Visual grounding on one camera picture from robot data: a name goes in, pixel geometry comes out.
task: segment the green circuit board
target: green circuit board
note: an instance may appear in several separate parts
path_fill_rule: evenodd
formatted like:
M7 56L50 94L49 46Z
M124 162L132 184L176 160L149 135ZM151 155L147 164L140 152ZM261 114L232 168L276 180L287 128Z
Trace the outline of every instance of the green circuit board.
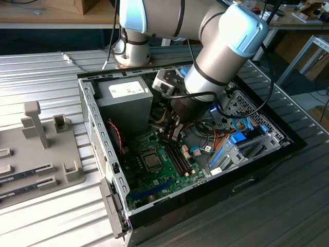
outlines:
M189 185L201 182L206 176L201 166L193 159L185 159L190 172L180 174L175 162L170 158L166 143L159 140L157 133L149 133L129 141L128 152L124 155L124 175L130 187L126 197L129 210L149 203L149 196L158 200ZM150 172L145 164L144 155L156 153L161 162L161 170Z

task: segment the silver table surface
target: silver table surface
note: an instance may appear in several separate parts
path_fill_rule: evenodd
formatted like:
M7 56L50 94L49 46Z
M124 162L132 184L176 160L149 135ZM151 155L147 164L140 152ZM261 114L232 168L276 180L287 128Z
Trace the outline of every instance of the silver table surface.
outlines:
M155 64L191 59L187 47L152 52ZM86 70L99 69L106 57L102 50L68 54ZM77 73L80 70L59 53L0 57L0 130L21 126L25 101L39 100L42 121L65 113L74 125L86 174L82 184L0 210L1 246L122 246L121 239L113 238L98 188L100 176L83 124ZM250 62L239 76L266 97L268 78ZM279 88L269 105L306 140L304 151L257 185L145 246L282 246L308 238L316 242L328 234L329 135Z

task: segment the motherboard chip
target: motherboard chip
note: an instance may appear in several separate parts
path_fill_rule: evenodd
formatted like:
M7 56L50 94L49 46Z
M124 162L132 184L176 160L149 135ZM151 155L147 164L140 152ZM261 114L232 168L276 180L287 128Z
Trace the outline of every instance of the motherboard chip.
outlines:
M144 153L142 159L148 172L158 173L163 168L156 151Z

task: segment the motherboard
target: motherboard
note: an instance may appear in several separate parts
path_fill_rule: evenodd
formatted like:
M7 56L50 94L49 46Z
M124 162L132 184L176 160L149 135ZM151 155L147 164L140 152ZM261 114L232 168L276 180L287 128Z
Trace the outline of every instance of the motherboard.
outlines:
M158 132L129 140L124 147L124 175L130 187L129 210L154 202L204 180L205 173L192 157L185 157L183 142L171 145Z

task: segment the ram slot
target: ram slot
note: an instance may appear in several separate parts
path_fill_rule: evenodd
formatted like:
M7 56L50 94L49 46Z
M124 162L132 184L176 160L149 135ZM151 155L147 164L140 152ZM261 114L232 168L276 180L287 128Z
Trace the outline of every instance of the ram slot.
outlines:
M183 176L186 172L191 172L191 168L182 156L181 152L172 144L166 146L166 150L173 161L178 173Z

